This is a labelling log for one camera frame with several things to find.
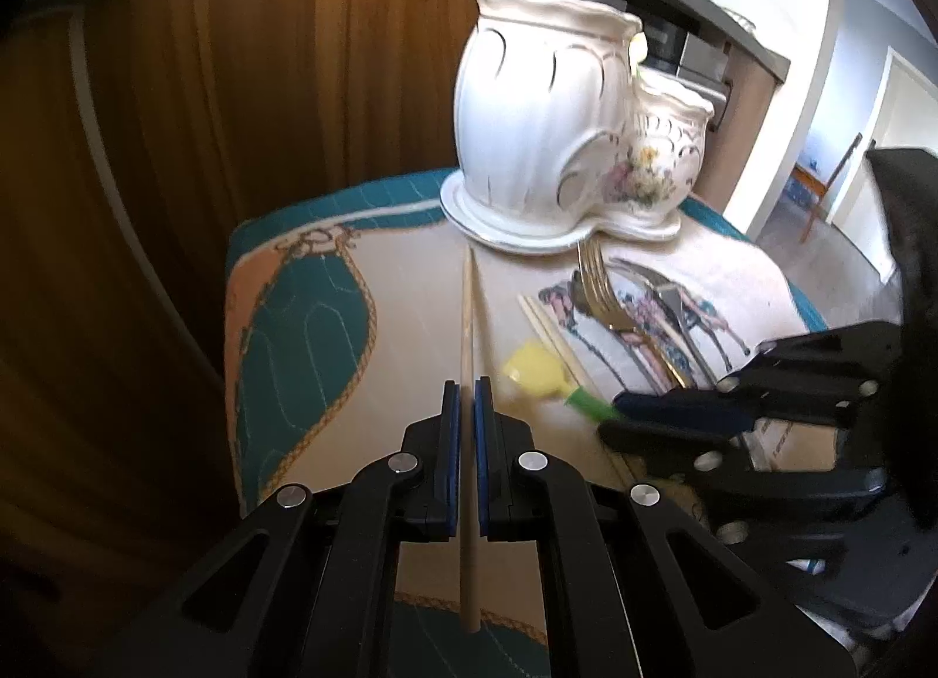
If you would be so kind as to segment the yellow green silicone spoon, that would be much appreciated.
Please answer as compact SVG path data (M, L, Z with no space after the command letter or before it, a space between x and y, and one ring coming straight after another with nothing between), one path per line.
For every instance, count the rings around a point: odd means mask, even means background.
M528 396L563 400L568 407L580 411L595 423L623 420L610 403L590 394L582 384L572 380L563 361L542 343L528 342L520 346L504 362L502 373Z

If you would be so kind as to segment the gold fork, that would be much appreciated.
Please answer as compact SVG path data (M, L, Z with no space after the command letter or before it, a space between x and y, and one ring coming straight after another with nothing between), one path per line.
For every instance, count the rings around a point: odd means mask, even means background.
M688 389L690 381L677 369L676 364L655 345L652 335L621 306L616 291L612 288L612 281L607 275L607 268L604 265L603 253L601 253L601 246L599 246L598 241L595 239L581 241L577 245L577 262L579 262L580 279L585 291L585 299L587 299L587 304L590 305L593 311L593 316L612 332L634 333L634 335L641 338L644 345L650 349L652 356L658 360L658 364L665 367L666 372L671 376L671 380L682 389Z

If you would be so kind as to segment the printed teal table cloth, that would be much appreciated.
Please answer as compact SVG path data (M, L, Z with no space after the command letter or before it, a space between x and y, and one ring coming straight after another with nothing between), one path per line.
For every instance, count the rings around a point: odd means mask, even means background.
M372 181L242 224L226 284L226 408L240 499L251 512L284 483L343 485L399 447L407 425L439 413L460 378L461 299L469 239L445 218L451 170ZM719 376L763 340L827 328L808 297L728 221L696 199L668 243L605 239L604 253L681 283L693 338ZM520 295L552 311L593 394L652 392L625 348L569 300L572 251L515 256L474 246L475 376L496 410L525 421L536 448L583 478L631 486L637 458L610 454L596 424L558 398L528 396L505 359L541 339ZM482 629L461 631L458 550L400 551L388 676L550 676L532 543L484 541Z

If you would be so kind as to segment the stainless steel oven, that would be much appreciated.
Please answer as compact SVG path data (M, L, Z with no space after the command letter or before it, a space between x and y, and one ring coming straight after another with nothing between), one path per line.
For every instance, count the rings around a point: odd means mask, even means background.
M581 0L613 6L637 16L647 39L644 67L668 75L714 107L709 130L717 131L731 97L726 76L730 43L711 45L699 37L699 24L662 0Z

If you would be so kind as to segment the white ceramic utensil holder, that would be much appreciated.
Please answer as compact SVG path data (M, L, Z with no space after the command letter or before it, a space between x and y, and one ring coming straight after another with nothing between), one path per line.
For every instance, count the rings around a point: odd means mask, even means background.
M644 67L637 16L581 0L475 0L453 94L458 169L440 205L494 250L593 234L674 240L714 107Z

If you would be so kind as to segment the wooden cabinet front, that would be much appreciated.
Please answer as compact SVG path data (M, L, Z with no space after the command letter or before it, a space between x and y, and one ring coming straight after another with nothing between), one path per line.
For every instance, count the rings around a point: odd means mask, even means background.
M227 255L455 159L474 0L82 0L2 35L2 505L240 497Z

